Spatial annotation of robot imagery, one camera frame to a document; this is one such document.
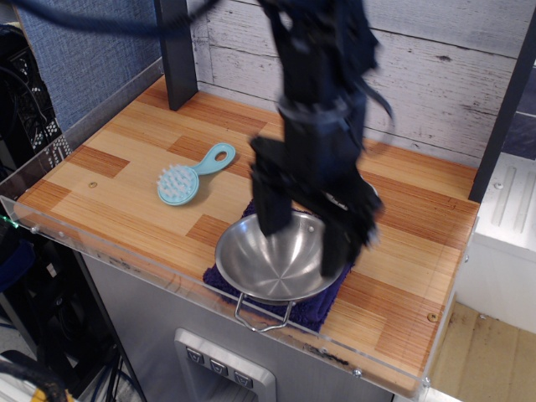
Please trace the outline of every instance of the white wood backdrop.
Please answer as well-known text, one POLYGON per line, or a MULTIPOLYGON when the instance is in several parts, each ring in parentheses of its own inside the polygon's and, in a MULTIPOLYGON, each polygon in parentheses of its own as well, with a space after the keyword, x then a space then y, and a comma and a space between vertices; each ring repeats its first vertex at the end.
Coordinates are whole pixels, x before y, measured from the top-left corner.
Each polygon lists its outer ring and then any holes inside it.
MULTIPOLYGON (((396 124, 369 102, 366 136, 478 166, 535 4, 368 0, 382 47, 366 79, 391 103, 396 124)), ((276 109, 281 65, 254 0, 222 1, 192 36, 200 90, 276 109)))

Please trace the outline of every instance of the bowl handle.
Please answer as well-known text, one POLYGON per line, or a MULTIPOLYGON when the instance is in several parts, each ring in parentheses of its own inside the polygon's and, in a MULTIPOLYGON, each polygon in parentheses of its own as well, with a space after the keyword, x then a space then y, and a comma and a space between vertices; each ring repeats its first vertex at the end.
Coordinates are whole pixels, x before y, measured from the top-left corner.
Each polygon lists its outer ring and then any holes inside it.
POLYGON ((246 328, 250 329, 253 332, 266 332, 266 331, 270 331, 271 329, 283 328, 284 326, 286 326, 286 324, 288 324, 288 319, 291 316, 292 308, 296 305, 296 303, 294 301, 289 301, 288 302, 288 305, 286 306, 285 317, 283 318, 283 322, 281 324, 270 325, 269 327, 259 329, 259 328, 253 327, 249 322, 247 322, 243 317, 240 316, 240 309, 242 308, 242 303, 243 303, 245 298, 246 298, 246 294, 245 293, 240 293, 238 303, 236 304, 236 310, 234 311, 234 317, 239 322, 244 324, 244 326, 246 328))

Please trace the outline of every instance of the metal bowl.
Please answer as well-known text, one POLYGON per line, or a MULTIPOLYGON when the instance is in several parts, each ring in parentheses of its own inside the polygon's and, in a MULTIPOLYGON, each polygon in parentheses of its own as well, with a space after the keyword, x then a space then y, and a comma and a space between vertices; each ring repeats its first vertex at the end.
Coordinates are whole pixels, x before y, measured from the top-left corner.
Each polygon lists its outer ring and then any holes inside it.
POLYGON ((232 224, 216 246, 216 265, 225 280, 265 304, 300 302, 330 286, 343 271, 323 277, 324 223, 309 214, 293 212, 291 223, 265 237, 256 214, 232 224))

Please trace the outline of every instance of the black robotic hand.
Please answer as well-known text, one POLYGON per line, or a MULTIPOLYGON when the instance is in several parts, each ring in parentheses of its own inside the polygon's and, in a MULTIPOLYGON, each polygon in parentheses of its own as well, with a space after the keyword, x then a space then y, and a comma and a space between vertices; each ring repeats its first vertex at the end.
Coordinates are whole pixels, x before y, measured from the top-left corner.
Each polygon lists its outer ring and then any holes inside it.
POLYGON ((377 40, 360 0, 260 0, 284 72, 279 110, 285 141, 251 143, 253 195, 260 228, 273 235, 291 219, 291 202, 326 224, 322 274, 353 262, 376 233, 383 205, 356 167, 367 95, 389 104, 362 75, 375 67, 377 40))

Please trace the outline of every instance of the purple cloth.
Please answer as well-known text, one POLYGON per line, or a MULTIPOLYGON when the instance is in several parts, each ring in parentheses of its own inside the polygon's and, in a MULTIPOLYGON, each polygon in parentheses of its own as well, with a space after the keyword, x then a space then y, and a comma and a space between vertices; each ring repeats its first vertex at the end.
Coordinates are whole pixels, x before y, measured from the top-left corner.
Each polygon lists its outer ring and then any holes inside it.
MULTIPOLYGON (((242 214, 242 218, 254 213, 255 206, 253 201, 251 201, 242 214)), ((340 289, 344 279, 346 278, 346 275, 350 272, 351 268, 352 264, 346 265, 343 269, 343 273, 325 291, 318 293, 316 296, 311 297, 310 299, 297 303, 292 308, 290 321, 318 332, 322 324, 326 321, 327 314, 329 313, 329 310, 335 301, 335 297, 337 297, 338 290, 340 289)), ((240 295, 240 292, 232 287, 221 276, 216 265, 214 265, 212 268, 208 268, 205 271, 203 274, 203 281, 207 285, 211 285, 232 296, 238 297, 240 295)), ((285 316, 286 306, 266 305, 257 301, 252 301, 251 299, 248 301, 280 317, 285 316)))

